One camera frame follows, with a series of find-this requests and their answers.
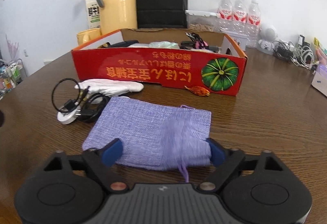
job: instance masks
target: white cloth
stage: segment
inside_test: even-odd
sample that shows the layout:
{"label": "white cloth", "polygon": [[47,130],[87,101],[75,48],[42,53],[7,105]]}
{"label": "white cloth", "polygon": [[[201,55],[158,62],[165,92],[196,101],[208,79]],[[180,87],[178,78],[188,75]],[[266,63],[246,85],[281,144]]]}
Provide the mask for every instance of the white cloth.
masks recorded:
{"label": "white cloth", "polygon": [[79,83],[81,89],[89,87],[89,93],[102,93],[109,97],[116,97],[128,92],[139,92],[144,86],[138,82],[119,81],[110,79],[89,79]]}

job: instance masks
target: plastic water bottle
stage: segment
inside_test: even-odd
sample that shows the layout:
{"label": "plastic water bottle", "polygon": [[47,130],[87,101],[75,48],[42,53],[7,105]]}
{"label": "plastic water bottle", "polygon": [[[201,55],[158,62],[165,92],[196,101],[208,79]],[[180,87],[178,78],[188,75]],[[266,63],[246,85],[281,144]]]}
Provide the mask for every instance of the plastic water bottle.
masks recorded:
{"label": "plastic water bottle", "polygon": [[249,6],[246,23],[247,43],[246,47],[255,48],[258,40],[261,11],[257,0],[252,0]]}
{"label": "plastic water bottle", "polygon": [[219,27],[222,31],[231,29],[233,5],[231,0],[221,0],[219,5]]}
{"label": "plastic water bottle", "polygon": [[246,8],[244,0],[236,0],[233,8],[232,31],[236,33],[245,33]]}

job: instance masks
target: yellow mug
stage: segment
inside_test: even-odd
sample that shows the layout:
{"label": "yellow mug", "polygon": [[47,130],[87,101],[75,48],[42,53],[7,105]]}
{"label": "yellow mug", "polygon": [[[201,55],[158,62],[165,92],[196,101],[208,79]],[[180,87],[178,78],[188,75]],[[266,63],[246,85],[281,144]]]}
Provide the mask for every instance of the yellow mug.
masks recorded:
{"label": "yellow mug", "polygon": [[94,40],[100,36],[101,36],[100,28],[87,29],[77,34],[77,43],[78,45],[81,45],[83,43],[89,42],[90,40]]}

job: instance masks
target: wooden table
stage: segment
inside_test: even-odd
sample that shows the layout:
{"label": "wooden table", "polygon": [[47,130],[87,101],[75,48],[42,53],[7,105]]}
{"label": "wooden table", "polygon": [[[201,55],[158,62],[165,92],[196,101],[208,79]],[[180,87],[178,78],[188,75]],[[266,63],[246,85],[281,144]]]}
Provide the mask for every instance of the wooden table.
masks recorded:
{"label": "wooden table", "polygon": [[[237,97],[197,97],[186,90],[146,84],[132,98],[169,106],[186,104],[212,112],[210,137],[225,147],[249,154],[275,152],[304,182],[313,197],[307,224],[327,221],[327,99],[310,87],[313,76],[303,68],[251,49]],[[62,78],[77,78],[68,53],[23,81],[0,101],[5,123],[0,128],[0,224],[21,223],[13,205],[16,190],[35,167],[58,149],[78,154],[92,124],[62,125],[51,105],[51,91]],[[69,97],[73,90],[61,91]],[[182,181],[175,171],[155,172],[118,166],[134,182]],[[191,168],[199,183],[210,168]]]}

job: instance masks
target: dried red chili pepper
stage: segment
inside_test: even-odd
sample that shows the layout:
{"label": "dried red chili pepper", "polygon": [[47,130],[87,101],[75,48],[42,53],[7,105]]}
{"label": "dried red chili pepper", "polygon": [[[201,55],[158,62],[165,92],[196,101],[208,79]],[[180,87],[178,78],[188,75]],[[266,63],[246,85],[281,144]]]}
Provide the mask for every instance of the dried red chili pepper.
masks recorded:
{"label": "dried red chili pepper", "polygon": [[204,96],[209,96],[210,95],[210,91],[203,88],[203,87],[192,87],[192,88],[188,88],[185,86],[185,88],[189,91],[191,91],[193,94],[204,97]]}

